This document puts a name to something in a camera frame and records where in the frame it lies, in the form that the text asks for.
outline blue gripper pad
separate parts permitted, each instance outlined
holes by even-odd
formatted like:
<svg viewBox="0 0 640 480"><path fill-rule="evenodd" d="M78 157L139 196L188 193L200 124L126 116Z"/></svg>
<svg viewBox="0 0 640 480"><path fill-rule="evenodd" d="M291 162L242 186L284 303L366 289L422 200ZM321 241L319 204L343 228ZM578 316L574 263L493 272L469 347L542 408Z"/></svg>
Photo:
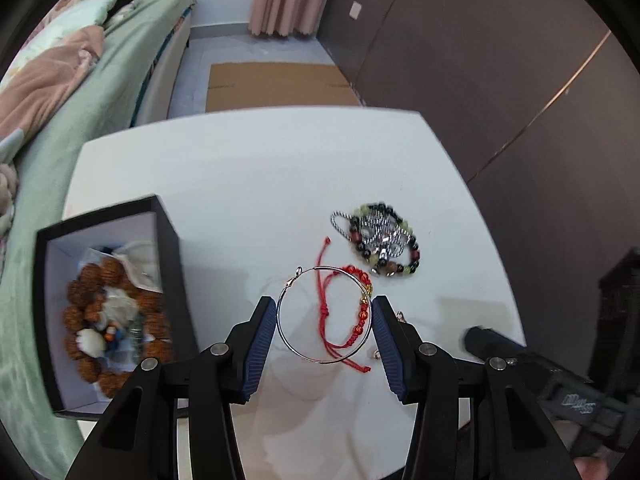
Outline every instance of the blue gripper pad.
<svg viewBox="0 0 640 480"><path fill-rule="evenodd" d="M249 347L244 359L244 380L242 381L242 393L248 400L254 394L260 384L260 377L264 369L264 362L267 360L273 332L276 330L276 303L271 300L267 306L258 329L255 332L254 340Z"/></svg>
<svg viewBox="0 0 640 480"><path fill-rule="evenodd" d="M393 338L391 329L386 322L382 312L380 298L375 298L371 302L371 322L373 324L373 335L376 338L382 365L385 369L386 380L389 389L398 396L400 401L404 400L407 387L404 384L404 366L402 356Z"/></svg>

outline tiled floor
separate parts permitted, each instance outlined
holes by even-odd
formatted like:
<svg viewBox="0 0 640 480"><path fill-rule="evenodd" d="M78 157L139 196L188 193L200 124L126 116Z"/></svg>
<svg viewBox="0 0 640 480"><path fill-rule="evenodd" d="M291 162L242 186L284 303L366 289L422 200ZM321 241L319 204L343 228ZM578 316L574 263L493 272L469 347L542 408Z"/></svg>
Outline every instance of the tiled floor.
<svg viewBox="0 0 640 480"><path fill-rule="evenodd" d="M315 38L283 40L243 35L192 40L182 56L168 118L205 112L212 64L249 61L334 64Z"/></svg>

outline metal screw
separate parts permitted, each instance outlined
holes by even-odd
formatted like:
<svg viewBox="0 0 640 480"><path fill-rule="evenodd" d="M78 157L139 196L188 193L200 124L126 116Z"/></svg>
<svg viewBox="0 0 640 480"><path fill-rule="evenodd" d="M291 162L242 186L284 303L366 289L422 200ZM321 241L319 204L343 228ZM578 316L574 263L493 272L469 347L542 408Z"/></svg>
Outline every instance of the metal screw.
<svg viewBox="0 0 640 480"><path fill-rule="evenodd" d="M156 366L158 366L158 359L156 359L155 357L147 357L144 361L142 361L140 368L142 368L145 372L148 372L149 370L153 370Z"/></svg>
<svg viewBox="0 0 640 480"><path fill-rule="evenodd" d="M437 351L438 348L436 347L436 345L433 345L431 343L422 343L420 346L418 346L418 352L423 355L432 356L435 355Z"/></svg>
<svg viewBox="0 0 640 480"><path fill-rule="evenodd" d="M211 345L209 351L213 355L224 355L229 352L229 346L226 343L216 343L215 345Z"/></svg>
<svg viewBox="0 0 640 480"><path fill-rule="evenodd" d="M489 359L489 366L494 370L504 370L507 367L507 363L501 357L492 357Z"/></svg>

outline baseboard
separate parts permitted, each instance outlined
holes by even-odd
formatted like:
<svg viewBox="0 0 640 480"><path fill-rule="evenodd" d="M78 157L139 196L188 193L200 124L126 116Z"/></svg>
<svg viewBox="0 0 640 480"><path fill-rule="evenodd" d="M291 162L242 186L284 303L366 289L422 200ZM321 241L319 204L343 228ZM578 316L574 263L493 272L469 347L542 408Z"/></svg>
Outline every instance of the baseboard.
<svg viewBox="0 0 640 480"><path fill-rule="evenodd" d="M199 25L191 27L190 40L201 40L202 38L218 38L220 36L236 36L238 34L249 34L248 23L220 23L218 25Z"/></svg>

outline red cord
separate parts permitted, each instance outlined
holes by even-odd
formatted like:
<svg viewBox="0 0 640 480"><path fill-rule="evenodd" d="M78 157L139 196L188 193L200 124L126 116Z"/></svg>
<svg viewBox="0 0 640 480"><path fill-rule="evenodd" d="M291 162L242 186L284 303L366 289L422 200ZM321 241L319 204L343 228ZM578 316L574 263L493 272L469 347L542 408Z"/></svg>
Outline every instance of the red cord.
<svg viewBox="0 0 640 480"><path fill-rule="evenodd" d="M329 237L324 239L324 244L322 245L322 249L320 251L320 254L318 254L318 260L316 261L316 266L317 267L322 265L322 257L324 256L324 252L326 251L326 248L329 246L330 243L331 243L331 239ZM359 269L356 269L356 267L353 267L353 266L341 267L341 268L342 268L342 270L346 270L350 274L358 274L358 276L362 276L362 275L366 276L366 273L362 272ZM340 357L340 354L338 354L336 349L350 347L351 345L353 345L353 343L356 341L356 339L360 335L360 334L356 333L356 330L354 328L354 332L351 334L351 336L347 340L347 342L345 344L343 344L343 345L334 345L333 343L330 343L330 342L328 342L326 340L326 335L325 335L326 318L329 316L329 307L326 304L326 288L328 287L328 285L331 282L331 280L334 279L334 277L337 276L338 274L339 274L339 272L334 270L334 272L332 272L331 274L326 276L324 278L324 281L323 281L320 278L320 271L316 270L316 289L318 290L318 300L320 302L319 303L320 317L319 317L319 321L318 321L318 332L320 334L320 339L322 339L322 342L324 343L324 348L329 353L329 355L331 355L333 358ZM352 361L350 359L345 359L342 362L344 364L346 364L347 366L350 366L351 368L355 368L357 371L359 371L359 372L361 372L363 374L365 374L365 373L367 373L367 372L369 372L371 370L370 367L368 367L368 366L360 366L359 364L355 363L354 361Z"/></svg>

